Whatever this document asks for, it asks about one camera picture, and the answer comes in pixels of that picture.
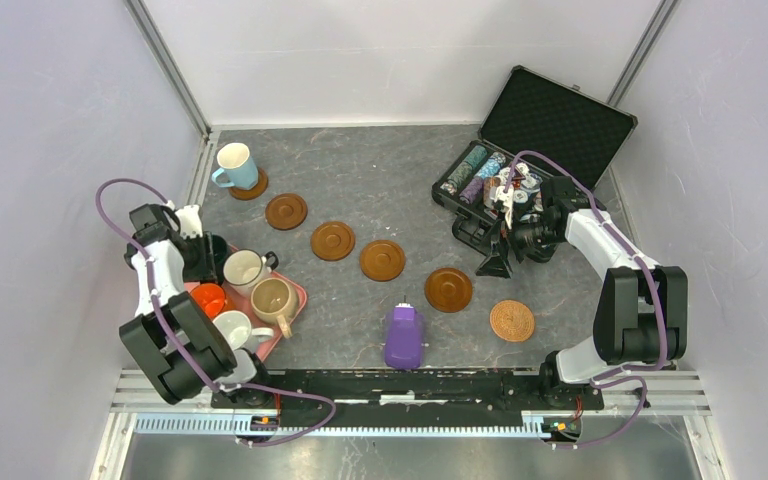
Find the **orange mug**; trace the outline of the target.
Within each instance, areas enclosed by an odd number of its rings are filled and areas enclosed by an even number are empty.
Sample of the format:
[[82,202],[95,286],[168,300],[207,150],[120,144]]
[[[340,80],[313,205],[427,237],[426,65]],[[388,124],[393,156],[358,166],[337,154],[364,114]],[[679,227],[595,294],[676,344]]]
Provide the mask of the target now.
[[214,320],[222,313],[236,309],[233,300],[218,284],[199,284],[190,291],[190,295],[210,320]]

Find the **light blue mug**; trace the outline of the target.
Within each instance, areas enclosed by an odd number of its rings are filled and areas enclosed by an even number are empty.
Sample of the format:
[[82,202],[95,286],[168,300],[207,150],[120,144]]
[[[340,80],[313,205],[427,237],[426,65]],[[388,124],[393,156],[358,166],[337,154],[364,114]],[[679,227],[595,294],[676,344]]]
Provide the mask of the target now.
[[259,181],[259,171],[249,147],[234,142],[220,148],[216,155],[218,168],[211,181],[220,188],[251,190]]

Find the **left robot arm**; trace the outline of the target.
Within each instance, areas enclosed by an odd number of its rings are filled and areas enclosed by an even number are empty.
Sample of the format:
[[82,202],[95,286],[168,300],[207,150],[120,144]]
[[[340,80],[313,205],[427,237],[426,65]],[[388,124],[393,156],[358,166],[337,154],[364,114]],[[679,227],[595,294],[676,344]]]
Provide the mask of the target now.
[[135,231],[125,258],[137,274],[139,299],[119,337],[151,386],[175,405],[205,388],[236,383],[248,406],[266,405],[274,381],[263,363],[232,346],[186,288],[223,284],[221,270],[231,254],[226,240],[210,232],[185,235],[180,218],[165,205],[144,204],[129,218]]

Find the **dark green mug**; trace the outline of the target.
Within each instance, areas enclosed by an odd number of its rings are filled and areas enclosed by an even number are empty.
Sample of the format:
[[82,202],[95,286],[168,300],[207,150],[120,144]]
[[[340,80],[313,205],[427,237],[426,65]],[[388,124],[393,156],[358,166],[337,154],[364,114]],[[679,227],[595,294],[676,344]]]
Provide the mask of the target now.
[[230,247],[228,242],[222,236],[213,234],[211,236],[211,248],[216,272],[217,274],[221,274],[224,269],[224,264],[231,254]]

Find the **woven rattan coaster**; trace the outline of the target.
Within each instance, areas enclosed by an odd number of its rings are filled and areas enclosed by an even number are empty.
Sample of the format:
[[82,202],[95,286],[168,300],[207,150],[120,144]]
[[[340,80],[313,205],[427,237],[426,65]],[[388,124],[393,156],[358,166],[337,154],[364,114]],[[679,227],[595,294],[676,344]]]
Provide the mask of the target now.
[[523,303],[503,300],[490,311],[489,323],[493,332],[508,342],[525,342],[536,331],[533,312]]

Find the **white mug dark handle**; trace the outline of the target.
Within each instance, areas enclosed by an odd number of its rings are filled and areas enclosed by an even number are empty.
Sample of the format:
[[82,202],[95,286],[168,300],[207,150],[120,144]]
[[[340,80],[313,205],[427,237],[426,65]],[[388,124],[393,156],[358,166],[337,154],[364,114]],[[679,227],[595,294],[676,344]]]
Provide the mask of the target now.
[[237,250],[224,263],[224,279],[239,295],[250,297],[256,285],[270,278],[279,263],[273,251],[261,255],[254,250]]

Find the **beige mug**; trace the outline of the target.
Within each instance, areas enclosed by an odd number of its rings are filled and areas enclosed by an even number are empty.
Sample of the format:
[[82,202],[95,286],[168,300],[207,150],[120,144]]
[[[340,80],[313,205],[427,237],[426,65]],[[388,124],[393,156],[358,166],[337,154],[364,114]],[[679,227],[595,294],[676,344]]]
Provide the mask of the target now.
[[293,335],[292,322],[300,300],[295,288],[287,281],[277,277],[261,281],[253,290],[250,303],[262,322],[277,326],[284,337]]

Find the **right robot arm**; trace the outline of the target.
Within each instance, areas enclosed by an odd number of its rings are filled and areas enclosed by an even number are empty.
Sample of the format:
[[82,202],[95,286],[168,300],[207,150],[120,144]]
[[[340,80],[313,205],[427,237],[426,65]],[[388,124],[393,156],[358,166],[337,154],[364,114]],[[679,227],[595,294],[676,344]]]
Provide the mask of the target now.
[[527,222],[517,206],[500,213],[490,229],[490,253],[478,269],[500,276],[510,271],[510,254],[523,260],[566,243],[602,279],[591,335],[546,357],[537,382],[540,400],[562,408],[577,396],[578,385],[604,387],[609,379],[658,371],[682,358],[688,333],[685,271],[645,255],[570,177],[544,180],[541,203],[536,219]]

